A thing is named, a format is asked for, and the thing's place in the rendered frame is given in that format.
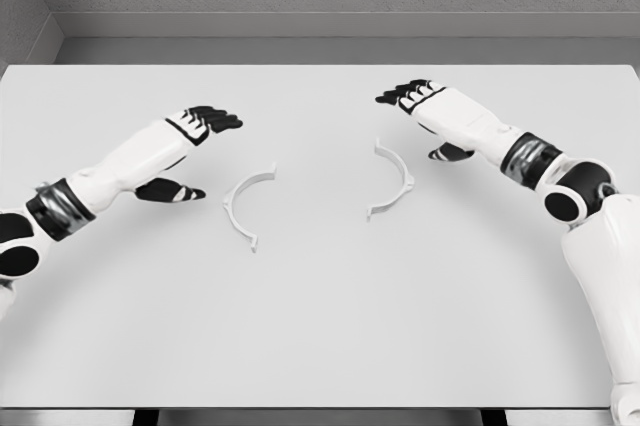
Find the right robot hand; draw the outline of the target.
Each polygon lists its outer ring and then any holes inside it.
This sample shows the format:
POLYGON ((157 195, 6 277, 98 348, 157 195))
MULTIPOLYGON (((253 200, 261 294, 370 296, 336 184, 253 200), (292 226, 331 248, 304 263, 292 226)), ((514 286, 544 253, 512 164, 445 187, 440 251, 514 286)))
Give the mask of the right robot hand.
POLYGON ((428 154, 431 160, 458 162, 481 154, 498 166, 513 143, 491 111, 460 91, 426 79, 395 86, 376 98, 395 106, 443 144, 428 154))

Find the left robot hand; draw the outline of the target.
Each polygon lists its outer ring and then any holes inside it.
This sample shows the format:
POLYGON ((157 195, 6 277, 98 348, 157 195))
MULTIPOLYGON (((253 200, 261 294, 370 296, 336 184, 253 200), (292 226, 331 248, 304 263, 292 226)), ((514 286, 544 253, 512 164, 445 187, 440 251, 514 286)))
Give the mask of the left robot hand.
POLYGON ((211 106, 178 111, 135 133, 103 160, 118 188, 143 201, 178 203, 200 200, 206 193, 160 174, 183 161, 212 134, 238 129, 237 115, 211 106))

